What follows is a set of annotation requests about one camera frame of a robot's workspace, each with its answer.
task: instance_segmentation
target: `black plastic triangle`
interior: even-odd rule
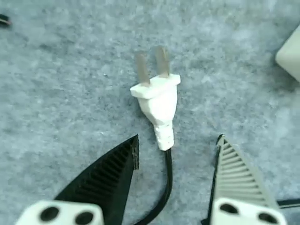
[[[121,225],[138,156],[136,135],[86,168],[55,200],[96,204],[103,211],[105,225]]]

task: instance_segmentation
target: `connector hole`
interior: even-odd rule
[[[278,224],[276,218],[268,213],[261,213],[258,215],[258,218],[262,221],[269,222],[270,224]]]
[[[239,211],[237,208],[235,208],[233,205],[230,205],[230,204],[222,204],[220,206],[220,209],[222,211],[225,211],[225,212],[228,212],[228,213],[231,213],[231,214],[238,214]]]
[[[94,218],[93,213],[82,212],[76,217],[75,222],[77,225],[87,225],[93,220],[93,218]]]
[[[44,222],[49,222],[57,217],[59,213],[59,209],[57,207],[48,207],[47,209],[43,210],[40,218]]]

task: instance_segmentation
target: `gray ribbed plastic piece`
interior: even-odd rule
[[[244,203],[279,210],[276,200],[263,185],[257,169],[252,167],[240,151],[222,135],[217,142],[219,158],[214,201],[230,198]]]

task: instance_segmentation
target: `power cord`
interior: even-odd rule
[[[300,198],[277,201],[281,209],[300,207]]]
[[[158,147],[165,152],[167,183],[156,206],[135,225],[147,225],[158,216],[170,197],[173,185],[171,147],[174,145],[173,118],[176,112],[177,85],[180,83],[180,76],[169,73],[169,63],[163,47],[157,47],[155,55],[158,75],[150,79],[145,54],[143,52],[136,54],[140,83],[130,88],[130,92],[137,98],[142,112],[153,124]]]
[[[154,220],[159,215],[159,213],[163,210],[166,203],[168,202],[172,190],[172,185],[173,185],[173,166],[172,166],[171,149],[165,151],[165,163],[167,167],[167,184],[165,186],[165,191],[161,196],[160,200],[158,201],[158,203],[156,204],[156,206],[148,213],[147,216],[145,216],[144,219],[140,220],[135,225],[149,224],[152,220]]]

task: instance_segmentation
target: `white plug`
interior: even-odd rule
[[[159,149],[166,151],[174,145],[173,118],[177,105],[177,85],[180,76],[169,73],[168,60],[163,47],[156,49],[157,76],[149,79],[144,54],[136,55],[140,83],[130,88],[142,112],[154,126]]]

